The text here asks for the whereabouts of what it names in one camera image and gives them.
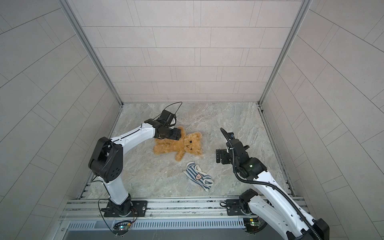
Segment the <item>blue white striped sweater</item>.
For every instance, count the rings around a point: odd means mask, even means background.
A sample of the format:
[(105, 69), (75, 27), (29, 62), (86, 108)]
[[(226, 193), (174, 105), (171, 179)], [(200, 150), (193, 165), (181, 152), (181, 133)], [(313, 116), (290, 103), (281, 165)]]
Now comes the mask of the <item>blue white striped sweater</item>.
[(195, 162), (189, 162), (183, 173), (194, 183), (208, 192), (214, 184), (212, 177), (204, 173)]

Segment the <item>brown teddy bear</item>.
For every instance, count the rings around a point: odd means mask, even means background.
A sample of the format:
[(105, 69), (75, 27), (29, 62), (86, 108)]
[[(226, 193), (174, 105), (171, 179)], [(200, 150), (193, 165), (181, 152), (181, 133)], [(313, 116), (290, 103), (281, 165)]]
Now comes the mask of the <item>brown teddy bear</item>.
[(181, 138), (176, 140), (155, 139), (153, 152), (155, 155), (176, 152), (175, 160), (180, 162), (186, 153), (195, 156), (202, 156), (202, 134), (199, 132), (186, 134), (184, 127), (179, 126), (181, 130)]

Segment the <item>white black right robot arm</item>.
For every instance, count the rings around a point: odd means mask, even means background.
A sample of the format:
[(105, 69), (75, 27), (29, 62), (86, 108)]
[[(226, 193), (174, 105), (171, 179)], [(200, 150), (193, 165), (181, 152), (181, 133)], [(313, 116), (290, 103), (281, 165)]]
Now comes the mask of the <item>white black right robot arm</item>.
[(223, 165), (230, 164), (235, 177), (253, 189), (244, 192), (245, 212), (261, 217), (285, 240), (328, 240), (330, 227), (323, 219), (315, 219), (301, 208), (276, 183), (267, 167), (249, 157), (248, 146), (238, 139), (227, 140)]

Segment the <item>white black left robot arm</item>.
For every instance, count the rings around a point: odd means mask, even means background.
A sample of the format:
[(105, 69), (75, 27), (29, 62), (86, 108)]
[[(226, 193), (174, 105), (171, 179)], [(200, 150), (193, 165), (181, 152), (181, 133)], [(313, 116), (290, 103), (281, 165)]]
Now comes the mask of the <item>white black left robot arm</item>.
[(181, 130), (175, 128), (176, 117), (148, 119), (139, 127), (118, 137), (102, 137), (97, 141), (89, 161), (89, 169), (102, 181), (109, 198), (107, 207), (102, 209), (106, 217), (137, 216), (131, 195), (122, 182), (124, 155), (140, 143), (155, 139), (179, 140)]

